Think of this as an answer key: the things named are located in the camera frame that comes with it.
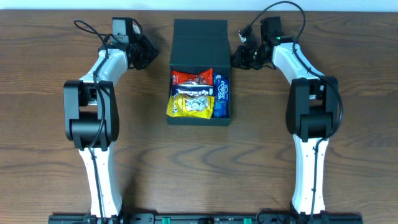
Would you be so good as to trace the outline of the blue Eclipse mint pack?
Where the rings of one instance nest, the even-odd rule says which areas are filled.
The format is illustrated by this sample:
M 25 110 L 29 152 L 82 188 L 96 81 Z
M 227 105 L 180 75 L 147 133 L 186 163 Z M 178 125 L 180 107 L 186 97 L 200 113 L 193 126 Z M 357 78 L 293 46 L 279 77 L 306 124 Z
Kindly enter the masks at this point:
M 229 80 L 223 76 L 214 74 L 214 81 L 216 87 L 216 99 L 227 103 L 229 101 Z

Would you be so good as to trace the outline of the red Halls candy bag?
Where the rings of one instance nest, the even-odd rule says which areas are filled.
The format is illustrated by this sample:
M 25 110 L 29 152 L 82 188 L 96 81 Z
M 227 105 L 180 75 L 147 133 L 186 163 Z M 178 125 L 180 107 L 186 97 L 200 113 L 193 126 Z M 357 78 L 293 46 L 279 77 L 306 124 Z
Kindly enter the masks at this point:
M 206 70 L 198 75 L 172 70 L 173 85 L 213 85 L 213 69 Z

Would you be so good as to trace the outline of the light blue snack bar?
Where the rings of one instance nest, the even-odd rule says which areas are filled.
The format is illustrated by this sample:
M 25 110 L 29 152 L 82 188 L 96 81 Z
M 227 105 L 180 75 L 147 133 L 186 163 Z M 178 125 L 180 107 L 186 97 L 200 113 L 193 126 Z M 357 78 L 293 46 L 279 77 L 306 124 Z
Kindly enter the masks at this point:
M 225 101 L 215 101 L 213 108 L 213 116 L 215 118 L 227 118 L 228 103 Z

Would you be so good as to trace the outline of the purple Dairy Milk bar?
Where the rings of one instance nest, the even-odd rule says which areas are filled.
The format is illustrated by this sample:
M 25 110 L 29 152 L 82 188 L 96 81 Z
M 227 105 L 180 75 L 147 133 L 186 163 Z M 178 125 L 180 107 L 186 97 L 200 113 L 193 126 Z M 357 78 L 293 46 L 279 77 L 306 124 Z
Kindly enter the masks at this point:
M 172 87 L 172 96 L 188 95 L 191 97 L 197 96 L 215 96 L 216 89 L 213 85 L 191 85 L 181 84 Z

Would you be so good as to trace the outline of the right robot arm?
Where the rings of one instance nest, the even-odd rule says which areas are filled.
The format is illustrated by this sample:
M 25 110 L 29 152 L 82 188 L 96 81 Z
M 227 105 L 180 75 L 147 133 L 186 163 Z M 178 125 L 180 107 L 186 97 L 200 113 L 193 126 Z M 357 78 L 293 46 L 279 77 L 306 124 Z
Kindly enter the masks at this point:
M 310 218 L 325 211 L 323 172 L 329 139 L 341 123 L 338 81 L 326 77 L 304 56 L 298 38 L 285 35 L 279 17 L 261 21 L 261 44 L 252 27 L 239 31 L 240 45 L 231 64 L 243 70 L 278 69 L 290 85 L 285 123 L 296 153 L 292 206 Z

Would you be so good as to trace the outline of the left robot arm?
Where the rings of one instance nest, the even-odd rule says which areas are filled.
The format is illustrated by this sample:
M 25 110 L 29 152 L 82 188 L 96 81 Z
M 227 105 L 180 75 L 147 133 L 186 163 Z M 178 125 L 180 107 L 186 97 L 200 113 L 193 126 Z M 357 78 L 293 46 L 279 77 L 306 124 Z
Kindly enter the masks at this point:
M 83 20 L 73 23 L 97 36 L 101 45 L 89 72 L 63 86 L 65 135 L 85 165 L 91 194 L 88 221 L 115 223 L 123 206 L 113 162 L 119 136 L 115 87 L 128 70 L 145 69 L 159 50 L 131 17 L 113 17 L 108 34 L 98 32 Z

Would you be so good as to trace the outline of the dark green gift box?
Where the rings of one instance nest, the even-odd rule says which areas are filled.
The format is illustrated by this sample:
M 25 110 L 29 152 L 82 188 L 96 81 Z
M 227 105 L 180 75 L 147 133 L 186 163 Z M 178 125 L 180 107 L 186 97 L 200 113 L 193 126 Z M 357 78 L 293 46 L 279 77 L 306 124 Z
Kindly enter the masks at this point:
M 175 19 L 169 66 L 196 75 L 212 68 L 231 84 L 228 21 Z

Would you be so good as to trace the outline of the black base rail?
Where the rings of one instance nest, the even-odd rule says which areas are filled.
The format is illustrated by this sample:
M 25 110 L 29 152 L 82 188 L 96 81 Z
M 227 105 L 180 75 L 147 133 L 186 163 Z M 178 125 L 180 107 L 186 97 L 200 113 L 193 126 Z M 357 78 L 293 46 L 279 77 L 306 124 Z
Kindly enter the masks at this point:
M 363 219 L 360 215 L 335 215 L 321 213 L 309 215 L 289 215 L 261 213 L 259 215 L 154 215 L 136 213 L 132 215 L 98 218 L 94 215 L 51 215 L 49 224 L 276 224 L 276 223 L 324 223 L 358 224 Z

